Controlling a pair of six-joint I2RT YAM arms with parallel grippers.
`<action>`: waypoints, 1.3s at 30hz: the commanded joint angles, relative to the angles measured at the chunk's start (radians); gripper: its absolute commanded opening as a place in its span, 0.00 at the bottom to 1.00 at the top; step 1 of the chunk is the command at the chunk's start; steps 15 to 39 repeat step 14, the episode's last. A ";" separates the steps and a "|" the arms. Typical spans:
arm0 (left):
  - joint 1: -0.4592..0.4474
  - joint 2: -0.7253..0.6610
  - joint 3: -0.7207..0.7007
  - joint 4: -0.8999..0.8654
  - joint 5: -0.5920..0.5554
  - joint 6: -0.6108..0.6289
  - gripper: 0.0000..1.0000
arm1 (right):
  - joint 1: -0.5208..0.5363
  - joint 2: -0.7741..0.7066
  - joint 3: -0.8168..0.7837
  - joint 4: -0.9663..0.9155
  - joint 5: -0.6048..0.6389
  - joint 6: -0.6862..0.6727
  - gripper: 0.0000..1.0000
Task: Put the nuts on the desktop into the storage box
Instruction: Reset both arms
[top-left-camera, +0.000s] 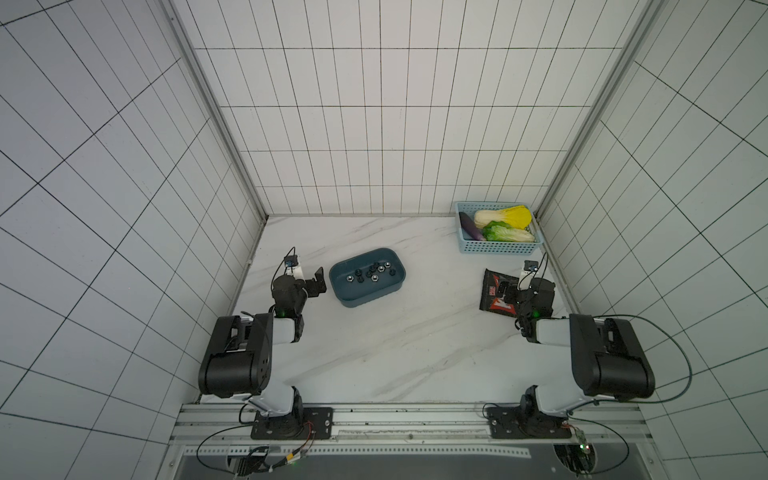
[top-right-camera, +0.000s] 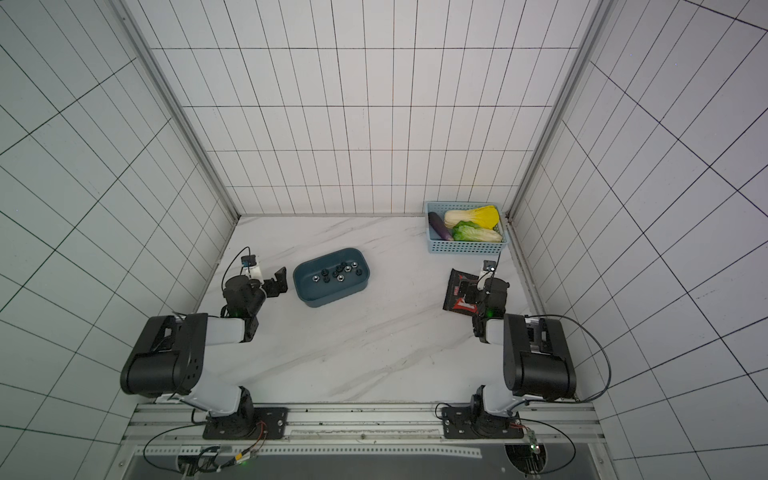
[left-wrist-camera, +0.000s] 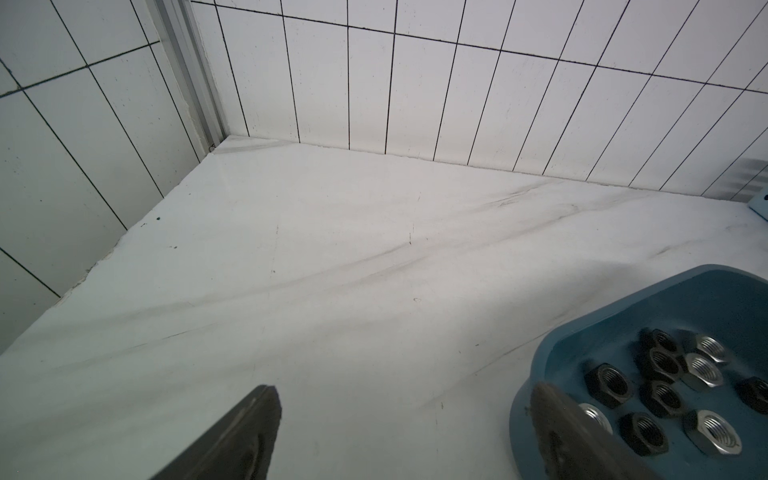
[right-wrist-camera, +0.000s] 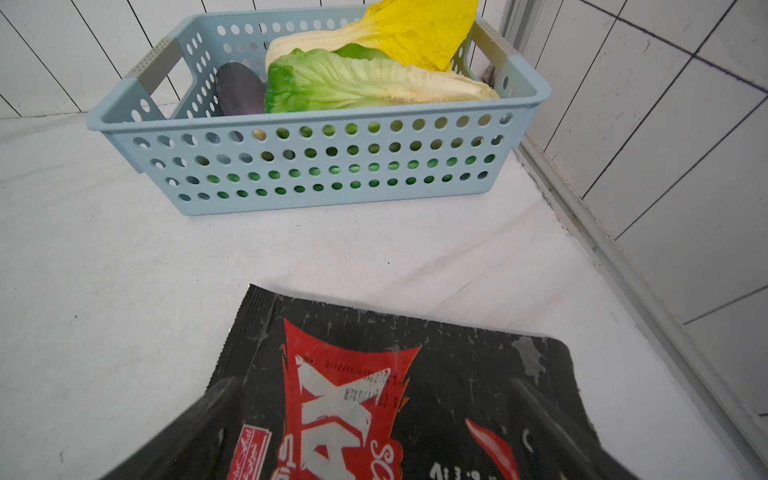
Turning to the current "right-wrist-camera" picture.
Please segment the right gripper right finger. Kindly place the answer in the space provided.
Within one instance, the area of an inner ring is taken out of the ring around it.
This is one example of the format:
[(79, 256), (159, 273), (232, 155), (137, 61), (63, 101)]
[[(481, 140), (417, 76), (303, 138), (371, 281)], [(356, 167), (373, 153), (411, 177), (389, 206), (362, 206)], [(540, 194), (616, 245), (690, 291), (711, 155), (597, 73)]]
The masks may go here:
[(509, 410), (509, 445), (522, 479), (635, 477), (528, 382), (512, 381)]

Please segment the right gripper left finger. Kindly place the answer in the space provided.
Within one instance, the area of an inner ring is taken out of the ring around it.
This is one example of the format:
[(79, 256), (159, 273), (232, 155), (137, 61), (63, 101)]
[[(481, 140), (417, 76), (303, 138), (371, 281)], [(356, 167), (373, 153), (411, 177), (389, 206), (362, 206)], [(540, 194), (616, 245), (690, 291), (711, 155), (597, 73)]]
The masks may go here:
[(243, 424), (243, 384), (220, 380), (106, 479), (225, 479)]

